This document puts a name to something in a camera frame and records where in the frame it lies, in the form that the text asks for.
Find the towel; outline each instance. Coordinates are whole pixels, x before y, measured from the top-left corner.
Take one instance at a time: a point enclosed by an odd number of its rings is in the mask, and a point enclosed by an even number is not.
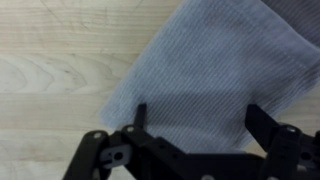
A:
[[[319,81],[320,50],[259,0],[186,0],[139,56],[101,111],[105,125],[133,122],[187,153],[237,152],[255,103],[277,115]]]

